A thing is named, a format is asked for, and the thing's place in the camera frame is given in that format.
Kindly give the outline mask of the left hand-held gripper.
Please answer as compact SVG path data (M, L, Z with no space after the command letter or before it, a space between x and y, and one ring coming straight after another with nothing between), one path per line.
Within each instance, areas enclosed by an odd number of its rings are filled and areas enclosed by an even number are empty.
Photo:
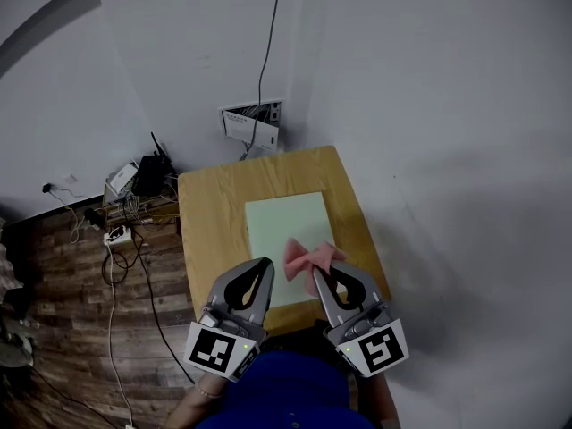
M189 328L183 360L230 382L238 382L255 359L268 332L275 269L268 257L243 262L213 284L202 315Z

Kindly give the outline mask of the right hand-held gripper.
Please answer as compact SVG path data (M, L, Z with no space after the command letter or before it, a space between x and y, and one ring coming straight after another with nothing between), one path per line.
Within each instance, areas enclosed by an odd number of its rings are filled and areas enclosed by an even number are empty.
M324 336L358 375L372 377L408 359L401 321L391 316L387 302L380 302L372 275L333 261L329 272L315 266L313 278L331 325Z

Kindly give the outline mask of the pink cloth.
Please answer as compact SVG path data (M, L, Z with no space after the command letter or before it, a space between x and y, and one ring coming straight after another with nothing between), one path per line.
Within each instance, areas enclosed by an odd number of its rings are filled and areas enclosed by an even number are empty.
M325 280L329 281L332 261L345 261L347 257L345 252L327 241L309 251L297 240L289 238L284 249L282 266L288 282L293 281L300 273L306 273L305 290L310 296L317 298L319 293L314 280L314 269L325 271Z

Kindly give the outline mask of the light green board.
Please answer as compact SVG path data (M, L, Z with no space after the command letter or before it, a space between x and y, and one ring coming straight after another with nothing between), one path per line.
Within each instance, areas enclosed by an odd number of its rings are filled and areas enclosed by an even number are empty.
M245 204L250 254L273 261L275 276L270 307L282 307L312 300L305 288L305 272L288 281L283 270L287 240L297 240L312 251L322 242L334 243L323 193L251 201Z

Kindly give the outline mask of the person's right forearm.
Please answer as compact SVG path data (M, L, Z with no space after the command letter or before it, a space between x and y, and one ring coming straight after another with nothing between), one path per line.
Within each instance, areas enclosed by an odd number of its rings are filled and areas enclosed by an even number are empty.
M358 411L375 429L401 429L397 408L383 373L358 376Z

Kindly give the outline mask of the person's left forearm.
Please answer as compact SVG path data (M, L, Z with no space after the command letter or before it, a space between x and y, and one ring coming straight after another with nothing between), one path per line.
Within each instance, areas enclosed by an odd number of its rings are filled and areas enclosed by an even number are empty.
M162 429L194 429L220 407L230 382L205 373L166 418Z

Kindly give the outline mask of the person's blue shirt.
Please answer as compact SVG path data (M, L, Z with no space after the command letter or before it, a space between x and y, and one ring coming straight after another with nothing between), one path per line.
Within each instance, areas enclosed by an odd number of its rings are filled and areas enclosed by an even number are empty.
M347 378L288 351L260 355L196 429L374 429L350 408Z

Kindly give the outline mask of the wooden crate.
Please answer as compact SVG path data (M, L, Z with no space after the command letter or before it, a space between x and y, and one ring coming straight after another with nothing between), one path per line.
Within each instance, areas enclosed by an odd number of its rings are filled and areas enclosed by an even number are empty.
M136 196L131 192L119 197L108 195L104 197L102 209L108 227L129 223L155 231L179 217L178 196L170 189L154 197Z

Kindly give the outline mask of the white power strip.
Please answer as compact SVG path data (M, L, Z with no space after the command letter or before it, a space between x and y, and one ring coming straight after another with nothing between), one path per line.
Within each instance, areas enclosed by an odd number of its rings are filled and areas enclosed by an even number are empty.
M132 231L131 228L126 225L121 225L105 233L103 238L104 245L107 247L120 245L129 241L132 241Z

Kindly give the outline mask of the black router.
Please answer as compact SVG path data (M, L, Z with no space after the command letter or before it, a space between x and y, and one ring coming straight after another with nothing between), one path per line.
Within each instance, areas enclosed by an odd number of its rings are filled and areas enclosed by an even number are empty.
M164 181L172 172L172 162L159 145L154 132L151 137L156 145L152 155L143 156L131 185L131 193L139 197L154 197L161 194Z

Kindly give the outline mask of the white router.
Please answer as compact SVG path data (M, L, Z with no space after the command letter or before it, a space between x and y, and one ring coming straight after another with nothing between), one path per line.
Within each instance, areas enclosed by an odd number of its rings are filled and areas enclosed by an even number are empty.
M137 171L138 167L136 165L126 164L119 171L110 174L106 179L105 185L115 196L119 196L129 187Z

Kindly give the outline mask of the recessed wall network box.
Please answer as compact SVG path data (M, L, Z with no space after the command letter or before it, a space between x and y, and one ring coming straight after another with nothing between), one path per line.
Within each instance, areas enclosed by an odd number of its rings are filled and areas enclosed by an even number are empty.
M256 120L265 122L281 122L282 101L277 99L274 101L263 100L261 104L258 102L247 102L239 105L226 105L218 109L218 117L220 120L221 132L223 133L221 112L228 110L236 114L242 114Z

